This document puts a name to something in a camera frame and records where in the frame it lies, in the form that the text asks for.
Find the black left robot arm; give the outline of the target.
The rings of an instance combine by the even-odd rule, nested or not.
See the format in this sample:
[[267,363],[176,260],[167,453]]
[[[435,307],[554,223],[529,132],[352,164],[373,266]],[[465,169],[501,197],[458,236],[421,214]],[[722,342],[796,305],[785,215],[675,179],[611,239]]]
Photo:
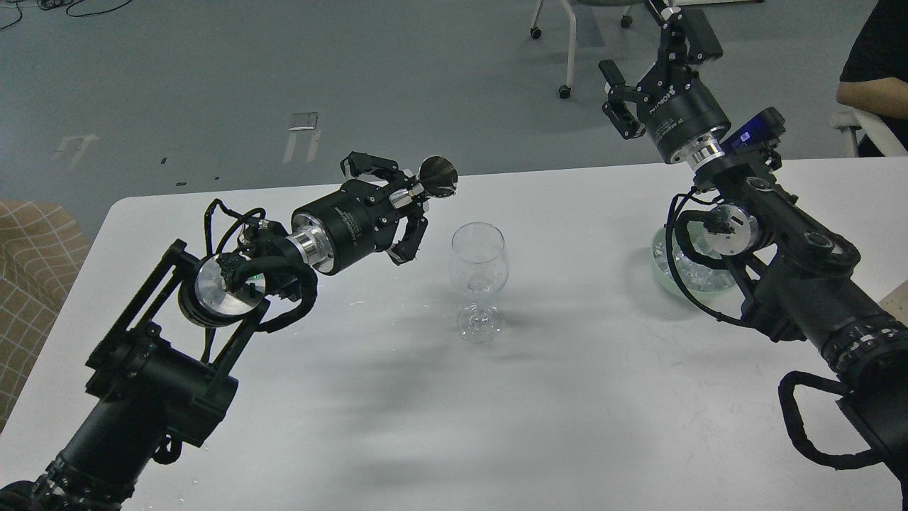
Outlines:
[[289,224],[223,200],[204,213],[202,258],[175,240],[87,359],[98,402],[33,481],[2,488],[4,510],[120,510],[150,462],[200,447],[236,397],[231,376],[253,334],[275,333],[314,308],[319,275],[371,253],[417,255],[428,201],[454,195],[456,169],[431,156],[416,172],[375,155],[340,162],[344,183],[296,208]]

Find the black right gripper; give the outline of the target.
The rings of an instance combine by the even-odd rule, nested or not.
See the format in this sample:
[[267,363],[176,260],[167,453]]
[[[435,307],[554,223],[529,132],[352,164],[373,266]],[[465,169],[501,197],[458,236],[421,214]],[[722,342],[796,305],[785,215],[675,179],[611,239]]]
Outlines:
[[[690,141],[729,132],[729,118],[698,71],[721,58],[724,49],[703,10],[681,9],[668,1],[646,1],[646,7],[660,27],[654,65],[632,87],[615,61],[601,60],[599,71],[607,84],[601,109],[623,139],[646,131],[663,161],[674,164]],[[628,103],[638,105],[638,119]]]

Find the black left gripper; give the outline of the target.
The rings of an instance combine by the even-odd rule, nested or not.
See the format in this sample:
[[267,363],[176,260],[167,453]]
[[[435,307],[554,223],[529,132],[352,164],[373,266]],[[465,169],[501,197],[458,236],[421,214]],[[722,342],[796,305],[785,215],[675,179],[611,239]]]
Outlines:
[[[428,228],[427,203],[395,209],[389,196],[411,189],[416,178],[394,160],[359,152],[342,159],[340,168],[350,180],[292,214],[291,243],[305,264],[321,274],[336,275],[370,253],[388,252],[395,265],[415,259]],[[358,179],[361,175],[373,175],[386,185]],[[402,219],[404,235],[396,242]]]

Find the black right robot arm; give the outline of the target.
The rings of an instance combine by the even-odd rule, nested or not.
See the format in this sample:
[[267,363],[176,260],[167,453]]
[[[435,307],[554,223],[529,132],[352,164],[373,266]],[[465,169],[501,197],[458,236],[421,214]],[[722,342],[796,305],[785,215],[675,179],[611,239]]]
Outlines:
[[[719,322],[771,341],[809,341],[836,378],[802,371],[778,386],[782,419],[802,456],[836,470],[884,463],[902,488],[907,475],[906,326],[852,281],[858,249],[797,206],[779,185],[776,148],[784,117],[769,107],[735,133],[698,65],[723,49],[707,17],[648,1],[660,27],[652,68],[626,83],[603,60],[603,112],[625,139],[649,135],[667,164],[694,172],[670,203],[663,243],[669,275],[684,298]],[[868,444],[830,455],[808,440],[795,388],[837,395],[844,417]]]

